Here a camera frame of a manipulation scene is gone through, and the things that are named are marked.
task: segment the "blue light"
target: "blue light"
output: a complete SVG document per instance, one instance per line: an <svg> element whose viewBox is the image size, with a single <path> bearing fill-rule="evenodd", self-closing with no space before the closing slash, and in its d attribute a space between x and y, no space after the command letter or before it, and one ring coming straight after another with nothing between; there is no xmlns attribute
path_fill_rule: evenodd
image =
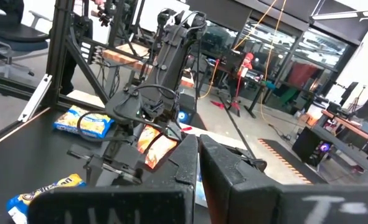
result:
<svg viewBox="0 0 368 224"><path fill-rule="evenodd" d="M187 113L185 113L185 112L183 112L183 111L180 111L180 112L178 113L178 119L179 119L179 122L184 123L185 121L187 121L187 120L188 120L188 114L187 114Z"/></svg>

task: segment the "tripod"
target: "tripod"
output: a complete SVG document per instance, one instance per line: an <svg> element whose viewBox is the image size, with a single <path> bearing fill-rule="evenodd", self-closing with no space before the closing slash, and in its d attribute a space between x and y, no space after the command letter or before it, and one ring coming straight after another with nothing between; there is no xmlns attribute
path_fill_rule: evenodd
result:
<svg viewBox="0 0 368 224"><path fill-rule="evenodd" d="M358 102L359 102L359 98L361 97L362 95L362 92L365 90L366 86L363 86L362 87L362 90L361 92L359 93L359 95L354 99L354 101L352 101L350 107L348 107L348 110L353 113L357 110L357 107L358 107Z"/></svg>

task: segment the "green object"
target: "green object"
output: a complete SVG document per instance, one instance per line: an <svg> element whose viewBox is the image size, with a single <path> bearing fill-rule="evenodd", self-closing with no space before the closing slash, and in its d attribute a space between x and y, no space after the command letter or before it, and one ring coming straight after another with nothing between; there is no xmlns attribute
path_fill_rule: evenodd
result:
<svg viewBox="0 0 368 224"><path fill-rule="evenodd" d="M284 94L282 94L279 100L285 105L296 94L296 92L296 88L290 88Z"/></svg>

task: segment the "window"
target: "window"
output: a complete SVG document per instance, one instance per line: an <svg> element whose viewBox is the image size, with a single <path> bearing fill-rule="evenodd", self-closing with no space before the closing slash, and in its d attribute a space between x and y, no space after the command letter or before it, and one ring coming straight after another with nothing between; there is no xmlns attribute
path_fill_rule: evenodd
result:
<svg viewBox="0 0 368 224"><path fill-rule="evenodd" d="M296 55L335 68L347 44L315 29L308 29L296 49Z"/></svg>
<svg viewBox="0 0 368 224"><path fill-rule="evenodd" d="M243 32L240 35L240 41L244 38L248 40L258 40L260 42L269 43L273 42L273 45L279 48L289 50L291 46L296 41L296 38L285 34L279 30L275 33L275 28L266 26L264 24L259 24L257 27L255 25L257 21L249 19L243 28Z"/></svg>
<svg viewBox="0 0 368 224"><path fill-rule="evenodd" d="M280 82L300 90L319 93L332 72L330 69L294 55L283 71Z"/></svg>
<svg viewBox="0 0 368 224"><path fill-rule="evenodd" d="M301 57L293 56L276 84L267 106L295 113L320 94L333 71Z"/></svg>
<svg viewBox="0 0 368 224"><path fill-rule="evenodd" d="M206 22L207 30L202 37L201 51L208 57L219 58L222 52L232 48L238 32L234 32L210 21Z"/></svg>
<svg viewBox="0 0 368 224"><path fill-rule="evenodd" d="M267 78L274 81L296 38L281 31L275 33L275 29L264 24L255 27L256 24L257 22L252 19L247 21L240 34L238 50L254 54L253 69L262 73L267 72ZM270 63L266 71L270 50L272 50Z"/></svg>

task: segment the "ceiling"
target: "ceiling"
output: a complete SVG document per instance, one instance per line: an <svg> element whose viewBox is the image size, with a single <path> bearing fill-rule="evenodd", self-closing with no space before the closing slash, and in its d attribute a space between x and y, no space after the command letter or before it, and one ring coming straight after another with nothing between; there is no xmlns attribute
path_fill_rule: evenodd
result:
<svg viewBox="0 0 368 224"><path fill-rule="evenodd" d="M368 0L335 0L341 4L345 4L355 10L366 11L368 10Z"/></svg>

